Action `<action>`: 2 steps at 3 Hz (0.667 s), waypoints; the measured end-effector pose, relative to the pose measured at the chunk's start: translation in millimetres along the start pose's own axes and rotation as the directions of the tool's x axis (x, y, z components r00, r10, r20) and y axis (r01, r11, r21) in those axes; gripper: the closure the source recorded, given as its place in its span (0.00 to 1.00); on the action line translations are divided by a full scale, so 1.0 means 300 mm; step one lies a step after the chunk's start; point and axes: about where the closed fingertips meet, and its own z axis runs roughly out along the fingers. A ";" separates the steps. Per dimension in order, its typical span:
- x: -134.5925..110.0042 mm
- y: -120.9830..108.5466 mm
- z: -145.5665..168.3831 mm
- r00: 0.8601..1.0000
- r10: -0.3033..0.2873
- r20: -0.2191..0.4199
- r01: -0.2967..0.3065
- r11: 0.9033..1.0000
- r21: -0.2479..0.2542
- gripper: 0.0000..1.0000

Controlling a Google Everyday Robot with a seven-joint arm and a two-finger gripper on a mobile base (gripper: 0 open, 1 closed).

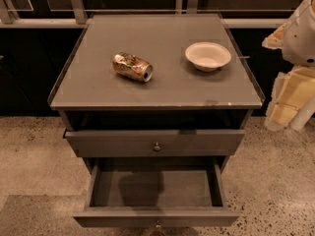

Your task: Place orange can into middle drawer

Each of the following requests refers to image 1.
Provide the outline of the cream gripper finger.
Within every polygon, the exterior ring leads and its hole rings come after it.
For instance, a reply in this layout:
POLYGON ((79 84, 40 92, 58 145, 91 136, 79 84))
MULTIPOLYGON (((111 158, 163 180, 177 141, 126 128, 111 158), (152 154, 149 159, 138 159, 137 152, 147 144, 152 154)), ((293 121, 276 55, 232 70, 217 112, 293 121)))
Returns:
POLYGON ((265 126, 271 131, 286 127, 300 131, 314 113, 315 68, 294 66, 287 74, 278 73, 265 126))
POLYGON ((263 40, 262 46, 268 49, 282 49, 284 46, 283 35, 284 25, 281 25, 263 40))

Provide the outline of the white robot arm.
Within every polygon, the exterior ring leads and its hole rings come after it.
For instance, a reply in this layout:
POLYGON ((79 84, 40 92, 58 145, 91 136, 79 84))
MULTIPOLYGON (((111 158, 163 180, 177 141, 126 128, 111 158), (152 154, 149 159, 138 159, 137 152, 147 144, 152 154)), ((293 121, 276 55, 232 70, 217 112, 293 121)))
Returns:
POLYGON ((265 126, 301 130, 315 112, 315 0, 303 0, 287 22, 266 37, 262 46, 279 49, 293 65, 275 79, 265 126))

